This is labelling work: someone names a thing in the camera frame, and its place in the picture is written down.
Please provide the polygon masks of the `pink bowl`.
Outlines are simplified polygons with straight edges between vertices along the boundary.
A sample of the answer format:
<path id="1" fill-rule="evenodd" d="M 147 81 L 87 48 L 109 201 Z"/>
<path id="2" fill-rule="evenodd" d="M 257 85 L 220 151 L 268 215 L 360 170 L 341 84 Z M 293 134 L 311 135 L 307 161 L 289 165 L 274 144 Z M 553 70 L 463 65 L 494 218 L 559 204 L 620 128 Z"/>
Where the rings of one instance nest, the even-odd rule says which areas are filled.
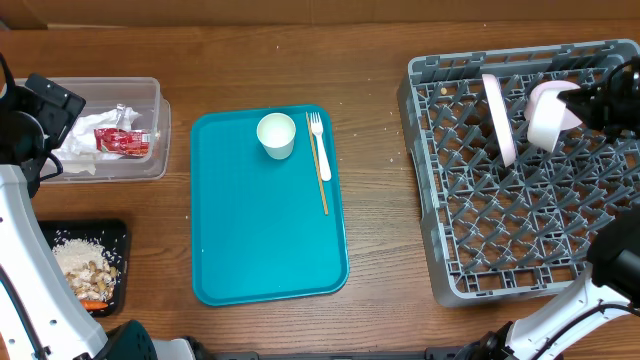
<path id="1" fill-rule="evenodd" d="M 544 91 L 547 91 L 547 90 L 566 91 L 566 90 L 575 90 L 579 88 L 580 88 L 579 85 L 573 82 L 565 81 L 565 80 L 552 80 L 552 81 L 547 81 L 537 85 L 529 95 L 529 99 L 524 110 L 524 118 L 527 121 L 532 119 L 533 112 L 537 106 L 538 99 Z M 575 116 L 571 111 L 566 109 L 563 120 L 562 120 L 561 129 L 570 130 L 572 128 L 579 127 L 581 125 L 582 125 L 582 121 L 577 116 Z"/>

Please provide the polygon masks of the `white bowl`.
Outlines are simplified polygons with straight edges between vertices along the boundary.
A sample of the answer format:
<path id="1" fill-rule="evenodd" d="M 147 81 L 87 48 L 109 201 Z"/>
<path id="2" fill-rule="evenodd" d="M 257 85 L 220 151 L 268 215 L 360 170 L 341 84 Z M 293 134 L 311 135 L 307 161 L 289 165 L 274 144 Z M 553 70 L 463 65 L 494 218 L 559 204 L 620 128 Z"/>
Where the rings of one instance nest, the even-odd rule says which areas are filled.
<path id="1" fill-rule="evenodd" d="M 566 104 L 558 99 L 559 94 L 559 89 L 544 90 L 531 105 L 527 140 L 547 152 L 555 149 L 566 110 Z"/>

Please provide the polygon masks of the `white napkin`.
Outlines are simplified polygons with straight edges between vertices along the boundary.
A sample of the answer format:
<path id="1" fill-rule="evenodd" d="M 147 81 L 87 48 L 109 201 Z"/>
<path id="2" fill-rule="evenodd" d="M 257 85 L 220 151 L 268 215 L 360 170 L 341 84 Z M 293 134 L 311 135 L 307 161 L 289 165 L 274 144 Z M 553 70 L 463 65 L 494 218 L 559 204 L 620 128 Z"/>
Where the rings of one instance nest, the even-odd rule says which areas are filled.
<path id="1" fill-rule="evenodd" d="M 69 173 L 88 171 L 95 173 L 98 160 L 116 160 L 123 154 L 104 152 L 96 143 L 96 129 L 120 129 L 131 131 L 132 124 L 141 117 L 133 108 L 118 104 L 107 112 L 79 117 L 59 149 L 53 154 L 62 162 Z"/>

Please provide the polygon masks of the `large pink plate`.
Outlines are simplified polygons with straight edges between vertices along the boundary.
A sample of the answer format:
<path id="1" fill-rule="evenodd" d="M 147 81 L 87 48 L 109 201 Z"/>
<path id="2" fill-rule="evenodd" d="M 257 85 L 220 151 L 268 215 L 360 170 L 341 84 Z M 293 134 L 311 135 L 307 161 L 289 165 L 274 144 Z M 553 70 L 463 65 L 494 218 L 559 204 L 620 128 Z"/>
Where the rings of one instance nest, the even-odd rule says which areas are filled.
<path id="1" fill-rule="evenodd" d="M 492 74 L 483 74 L 484 85 L 490 114 L 492 117 L 494 133 L 500 149 L 500 154 L 505 167 L 515 163 L 517 151 L 513 140 L 513 134 L 507 111 L 502 97 L 501 86 L 498 79 Z"/>

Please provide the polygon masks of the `red snack wrapper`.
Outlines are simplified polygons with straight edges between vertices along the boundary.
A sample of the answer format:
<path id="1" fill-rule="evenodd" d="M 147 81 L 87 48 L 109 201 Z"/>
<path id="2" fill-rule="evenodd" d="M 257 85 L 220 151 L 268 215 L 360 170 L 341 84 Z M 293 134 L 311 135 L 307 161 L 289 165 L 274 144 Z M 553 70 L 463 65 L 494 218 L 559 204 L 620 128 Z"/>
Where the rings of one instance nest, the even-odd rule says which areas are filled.
<path id="1" fill-rule="evenodd" d="M 151 146 L 151 135 L 144 131 L 99 128 L 94 130 L 94 136 L 96 148 L 103 153 L 144 157 Z"/>

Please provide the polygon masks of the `nuts and rice pile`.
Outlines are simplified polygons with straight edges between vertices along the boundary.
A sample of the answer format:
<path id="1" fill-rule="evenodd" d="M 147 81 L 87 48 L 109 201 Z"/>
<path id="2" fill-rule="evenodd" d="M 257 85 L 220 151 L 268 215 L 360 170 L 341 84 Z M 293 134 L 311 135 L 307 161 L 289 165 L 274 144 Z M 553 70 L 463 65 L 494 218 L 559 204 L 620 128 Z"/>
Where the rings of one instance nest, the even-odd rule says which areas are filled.
<path id="1" fill-rule="evenodd" d="M 106 303 L 113 297 L 120 271 L 103 245 L 76 238 L 54 246 L 52 252 L 79 300 Z"/>

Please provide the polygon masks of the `orange carrot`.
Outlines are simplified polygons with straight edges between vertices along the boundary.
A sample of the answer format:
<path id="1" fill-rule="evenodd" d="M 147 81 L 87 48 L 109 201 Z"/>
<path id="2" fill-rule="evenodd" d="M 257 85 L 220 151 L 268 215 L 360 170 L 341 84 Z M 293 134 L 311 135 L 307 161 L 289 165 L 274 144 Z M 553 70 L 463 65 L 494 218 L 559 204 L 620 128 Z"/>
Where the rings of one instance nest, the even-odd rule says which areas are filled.
<path id="1" fill-rule="evenodd" d="M 98 311 L 108 307 L 107 303 L 97 300 L 81 300 L 81 304 L 87 311 Z"/>

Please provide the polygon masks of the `pale green cup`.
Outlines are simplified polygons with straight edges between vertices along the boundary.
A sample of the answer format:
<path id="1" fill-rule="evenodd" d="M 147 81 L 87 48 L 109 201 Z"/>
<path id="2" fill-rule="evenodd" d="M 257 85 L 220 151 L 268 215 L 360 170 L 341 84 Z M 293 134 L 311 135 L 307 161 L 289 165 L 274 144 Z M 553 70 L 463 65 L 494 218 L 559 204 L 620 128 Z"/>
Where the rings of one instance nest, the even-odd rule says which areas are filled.
<path id="1" fill-rule="evenodd" d="M 296 125 L 284 113 L 270 113 L 259 121 L 256 135 L 271 158 L 284 160 L 293 151 Z"/>

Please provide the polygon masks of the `white plastic fork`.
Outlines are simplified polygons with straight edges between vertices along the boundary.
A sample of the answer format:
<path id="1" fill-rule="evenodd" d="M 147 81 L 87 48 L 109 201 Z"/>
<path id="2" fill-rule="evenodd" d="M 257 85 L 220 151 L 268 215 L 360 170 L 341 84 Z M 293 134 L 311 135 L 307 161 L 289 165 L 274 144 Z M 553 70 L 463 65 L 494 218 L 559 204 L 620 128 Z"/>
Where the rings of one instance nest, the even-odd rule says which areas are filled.
<path id="1" fill-rule="evenodd" d="M 332 173 L 331 173 L 331 169 L 330 169 L 330 165 L 329 165 L 329 161 L 328 161 L 328 157 L 327 157 L 326 149 L 324 145 L 324 140 L 323 140 L 324 127 L 323 127 L 320 114 L 318 112 L 313 112 L 310 115 L 310 122 L 311 122 L 311 130 L 315 137 L 316 146 L 317 146 L 317 155 L 319 160 L 321 179 L 324 182 L 328 182 L 332 178 Z"/>

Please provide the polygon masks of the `wooden chopstick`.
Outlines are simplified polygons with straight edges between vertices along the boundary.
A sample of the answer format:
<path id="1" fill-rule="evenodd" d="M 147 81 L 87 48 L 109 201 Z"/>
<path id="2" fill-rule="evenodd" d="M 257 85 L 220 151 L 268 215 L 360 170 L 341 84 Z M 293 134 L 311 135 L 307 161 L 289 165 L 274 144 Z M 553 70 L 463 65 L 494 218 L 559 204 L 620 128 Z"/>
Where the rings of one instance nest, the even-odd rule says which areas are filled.
<path id="1" fill-rule="evenodd" d="M 314 135 L 313 135 L 313 132 L 312 132 L 312 129 L 311 129 L 311 121 L 310 121 L 310 117 L 309 117 L 309 113 L 308 112 L 305 112 L 305 117 L 306 117 L 306 122 L 307 122 L 307 127 L 308 127 L 311 151 L 312 151 L 315 170 L 316 170 L 316 175 L 317 175 L 319 192 L 320 192 L 322 205 L 323 205 L 323 211 L 324 211 L 324 215 L 328 216 L 329 215 L 329 209 L 328 209 L 328 205 L 327 205 L 327 201 L 326 201 L 326 195 L 325 195 L 325 191 L 324 191 L 323 180 L 321 179 L 321 171 L 320 171 L 320 166 L 319 166 L 319 161 L 318 161 L 318 156 L 317 156 L 317 149 L 316 149 L 316 144 L 315 144 L 315 140 L 314 140 Z"/>

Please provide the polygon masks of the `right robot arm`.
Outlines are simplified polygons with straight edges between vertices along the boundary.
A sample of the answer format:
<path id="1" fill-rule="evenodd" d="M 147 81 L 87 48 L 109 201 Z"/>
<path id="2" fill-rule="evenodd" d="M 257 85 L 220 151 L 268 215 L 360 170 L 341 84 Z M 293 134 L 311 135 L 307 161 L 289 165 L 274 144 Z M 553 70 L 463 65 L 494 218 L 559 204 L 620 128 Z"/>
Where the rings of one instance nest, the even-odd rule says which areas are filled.
<path id="1" fill-rule="evenodd" d="M 564 119 L 572 115 L 612 143 L 639 131 L 639 59 L 614 68 L 588 88 L 544 90 L 528 114 L 527 139 L 552 152 Z M 587 252 L 588 267 L 530 316 L 508 322 L 456 353 L 458 359 L 556 359 L 601 325 L 639 313 L 639 209 L 620 213 L 600 229 Z"/>

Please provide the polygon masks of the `grey dishwasher rack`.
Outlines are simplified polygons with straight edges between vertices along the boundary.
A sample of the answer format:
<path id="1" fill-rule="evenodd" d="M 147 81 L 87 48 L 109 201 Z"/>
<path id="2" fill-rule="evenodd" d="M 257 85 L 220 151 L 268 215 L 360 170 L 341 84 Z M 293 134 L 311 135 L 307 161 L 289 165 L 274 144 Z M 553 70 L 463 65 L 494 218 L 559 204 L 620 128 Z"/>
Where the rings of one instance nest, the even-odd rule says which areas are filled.
<path id="1" fill-rule="evenodd" d="M 637 56 L 628 39 L 420 56 L 397 92 L 421 200 L 431 288 L 447 307 L 553 295 L 600 228 L 639 203 L 639 142 L 583 128 L 553 152 L 528 143 L 524 110 L 551 80 L 587 87 Z M 483 74 L 500 82 L 517 151 L 505 167 Z"/>

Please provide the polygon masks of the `clear plastic bin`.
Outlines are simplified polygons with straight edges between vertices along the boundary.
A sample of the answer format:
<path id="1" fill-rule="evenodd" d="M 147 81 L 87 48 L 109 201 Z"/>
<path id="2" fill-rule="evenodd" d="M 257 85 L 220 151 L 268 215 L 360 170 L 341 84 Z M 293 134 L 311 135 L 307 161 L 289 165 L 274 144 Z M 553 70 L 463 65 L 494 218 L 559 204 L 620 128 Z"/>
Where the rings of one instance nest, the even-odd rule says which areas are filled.
<path id="1" fill-rule="evenodd" d="M 171 109 L 162 97 L 156 79 L 66 77 L 54 78 L 52 81 L 86 100 L 79 117 L 107 112 L 115 109 L 118 104 L 133 108 L 141 117 L 132 124 L 131 131 L 150 134 L 151 146 L 144 157 L 123 155 L 116 160 L 98 160 L 95 162 L 94 174 L 88 171 L 69 173 L 63 167 L 60 175 L 46 181 L 48 184 L 146 181 L 159 179 L 164 175 L 171 138 Z"/>

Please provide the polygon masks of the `black tray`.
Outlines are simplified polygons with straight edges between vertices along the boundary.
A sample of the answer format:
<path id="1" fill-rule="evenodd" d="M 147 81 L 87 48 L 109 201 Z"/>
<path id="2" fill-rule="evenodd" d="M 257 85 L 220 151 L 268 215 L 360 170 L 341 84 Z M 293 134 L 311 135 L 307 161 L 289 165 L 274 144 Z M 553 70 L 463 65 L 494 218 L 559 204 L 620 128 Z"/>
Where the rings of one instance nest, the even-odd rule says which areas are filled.
<path id="1" fill-rule="evenodd" d="M 41 221 L 39 225 L 51 249 L 65 240 L 81 238 L 95 241 L 112 253 L 120 271 L 114 295 L 106 302 L 106 309 L 88 312 L 94 318 L 117 313 L 124 304 L 128 276 L 130 236 L 126 224 L 118 219 L 94 219 Z"/>

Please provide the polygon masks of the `teal plastic tray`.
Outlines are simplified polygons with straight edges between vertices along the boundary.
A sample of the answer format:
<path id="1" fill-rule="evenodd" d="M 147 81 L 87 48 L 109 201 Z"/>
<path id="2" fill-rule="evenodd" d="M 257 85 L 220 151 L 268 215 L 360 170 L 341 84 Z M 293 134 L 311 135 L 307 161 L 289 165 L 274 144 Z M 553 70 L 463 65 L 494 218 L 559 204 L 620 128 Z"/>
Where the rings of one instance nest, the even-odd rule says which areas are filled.
<path id="1" fill-rule="evenodd" d="M 210 113 L 190 134 L 192 283 L 227 306 L 334 293 L 349 277 L 331 118 L 320 106 L 284 106 L 296 125 L 292 154 L 271 158 L 256 129 L 270 109 Z M 332 178 L 325 216 L 305 112 L 321 116 Z"/>

